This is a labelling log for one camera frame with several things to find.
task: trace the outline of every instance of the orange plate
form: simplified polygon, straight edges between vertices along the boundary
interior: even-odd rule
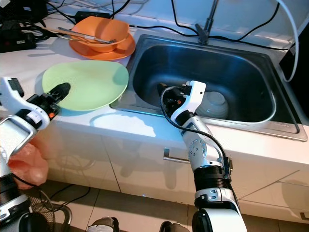
[[[82,57],[95,60],[114,60],[130,56],[135,50],[135,41],[131,34],[115,50],[108,53],[100,53],[92,50],[88,46],[74,40],[69,41],[70,47]]]

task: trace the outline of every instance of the orange bowl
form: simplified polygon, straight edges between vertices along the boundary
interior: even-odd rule
[[[94,51],[106,53],[113,51],[118,43],[121,43],[128,37],[129,24],[119,20],[90,16],[76,24],[72,31],[95,36],[103,40],[116,39],[116,42],[110,44],[93,43],[96,41],[89,39],[82,39],[83,41],[80,41],[80,43],[87,45]]]

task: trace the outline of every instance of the sink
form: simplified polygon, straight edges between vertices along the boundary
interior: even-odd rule
[[[127,68],[128,87],[112,108],[162,116],[157,84],[195,80],[229,106],[227,119],[203,117],[206,124],[307,140],[267,55],[141,35]]]

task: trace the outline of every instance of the faucet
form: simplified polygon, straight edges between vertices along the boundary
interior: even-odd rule
[[[197,23],[195,24],[195,27],[197,29],[197,33],[199,36],[198,42],[201,44],[205,44],[205,45],[208,44],[208,38],[209,38],[209,34],[211,32],[211,27],[213,24],[213,16],[217,9],[218,2],[219,0],[213,0],[212,7],[211,7],[211,13],[209,14],[209,17],[206,20],[204,29],[202,29],[199,24]]]

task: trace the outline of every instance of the pink plastic bag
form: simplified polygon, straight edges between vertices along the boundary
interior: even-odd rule
[[[42,158],[40,151],[30,143],[11,156],[8,165],[12,173],[34,185],[41,185],[47,180],[48,163]],[[19,180],[16,182],[20,189],[31,188]]]

